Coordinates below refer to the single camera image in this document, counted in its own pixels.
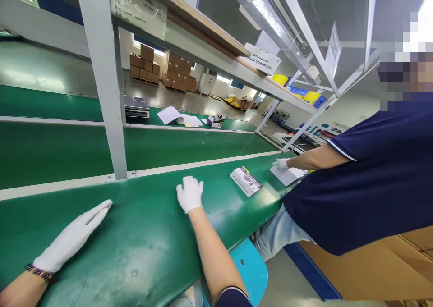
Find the white cotton glove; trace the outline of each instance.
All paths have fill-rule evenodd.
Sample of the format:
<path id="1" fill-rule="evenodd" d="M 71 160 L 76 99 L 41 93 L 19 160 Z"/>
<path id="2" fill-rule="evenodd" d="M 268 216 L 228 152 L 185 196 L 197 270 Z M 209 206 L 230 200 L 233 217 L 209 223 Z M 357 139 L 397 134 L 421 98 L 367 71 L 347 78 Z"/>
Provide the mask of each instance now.
<path id="1" fill-rule="evenodd" d="M 188 211 L 202 206 L 202 193 L 203 193 L 203 181 L 198 182 L 197 179 L 192 176 L 185 176 L 182 178 L 184 187 L 179 184 L 176 187 L 177 201 L 179 201 L 182 209 L 187 213 Z"/>
<path id="2" fill-rule="evenodd" d="M 102 222 L 113 201 L 106 200 L 97 207 L 83 213 L 71 222 L 41 256 L 33 262 L 33 266 L 47 271 L 57 272 L 76 252 L 83 247 L 90 234 Z"/>
<path id="3" fill-rule="evenodd" d="M 284 172 L 284 170 L 288 169 L 288 167 L 286 166 L 286 162 L 289 159 L 290 158 L 278 158 L 272 163 L 272 165 L 276 165 L 278 167 L 278 169 L 280 170 L 280 172 Z"/>

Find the label sign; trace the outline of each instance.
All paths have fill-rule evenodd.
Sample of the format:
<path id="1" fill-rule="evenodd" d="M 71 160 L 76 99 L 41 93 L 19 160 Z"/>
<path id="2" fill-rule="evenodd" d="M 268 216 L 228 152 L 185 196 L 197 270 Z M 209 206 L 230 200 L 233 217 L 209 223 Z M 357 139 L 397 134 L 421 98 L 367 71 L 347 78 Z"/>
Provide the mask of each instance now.
<path id="1" fill-rule="evenodd" d="M 110 0 L 111 12 L 160 39 L 165 39 L 167 6 L 157 0 Z"/>
<path id="2" fill-rule="evenodd" d="M 280 65 L 280 58 L 250 43 L 245 44 L 245 49 L 251 52 L 251 57 L 249 58 L 251 65 L 264 72 L 266 75 L 273 75 Z"/>
<path id="3" fill-rule="evenodd" d="M 328 51 L 326 53 L 325 63 L 328 65 L 329 70 L 333 77 L 335 77 L 335 73 L 337 71 L 338 60 L 341 55 L 341 44 L 340 39 L 338 37 L 337 25 L 334 22 L 332 26 L 332 33 L 329 39 Z"/>

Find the bracelet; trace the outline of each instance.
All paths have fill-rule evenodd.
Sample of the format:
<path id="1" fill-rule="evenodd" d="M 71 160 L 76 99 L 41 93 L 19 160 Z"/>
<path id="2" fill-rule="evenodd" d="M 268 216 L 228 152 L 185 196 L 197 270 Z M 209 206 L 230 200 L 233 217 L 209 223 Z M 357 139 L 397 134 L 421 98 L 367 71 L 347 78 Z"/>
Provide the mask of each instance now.
<path id="1" fill-rule="evenodd" d="M 51 280 L 54 277 L 54 273 L 46 272 L 33 266 L 33 264 L 27 264 L 25 267 L 26 271 L 32 272 L 35 275 L 40 275 L 45 280 Z"/>

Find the jeans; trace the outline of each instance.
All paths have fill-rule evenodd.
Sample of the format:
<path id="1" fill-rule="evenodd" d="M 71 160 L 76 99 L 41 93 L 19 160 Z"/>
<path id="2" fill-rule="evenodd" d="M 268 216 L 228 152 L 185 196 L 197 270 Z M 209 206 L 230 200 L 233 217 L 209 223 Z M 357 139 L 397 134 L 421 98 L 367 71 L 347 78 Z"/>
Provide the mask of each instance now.
<path id="1" fill-rule="evenodd" d="M 254 246 L 266 262 L 274 257 L 285 245 L 299 241 L 313 242 L 290 217 L 284 204 L 279 211 L 254 234 Z"/>

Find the blue stool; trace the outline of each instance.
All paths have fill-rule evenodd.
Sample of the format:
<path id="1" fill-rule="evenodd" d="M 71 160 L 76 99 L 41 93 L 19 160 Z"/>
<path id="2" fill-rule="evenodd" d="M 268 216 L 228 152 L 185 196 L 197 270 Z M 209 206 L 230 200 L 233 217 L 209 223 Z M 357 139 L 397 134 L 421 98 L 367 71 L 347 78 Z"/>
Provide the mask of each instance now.
<path id="1" fill-rule="evenodd" d="M 230 256 L 238 268 L 253 307 L 257 307 L 265 294 L 267 279 L 269 278 L 265 262 L 249 238 L 231 251 Z M 210 306 L 203 289 L 202 296 L 203 306 Z"/>

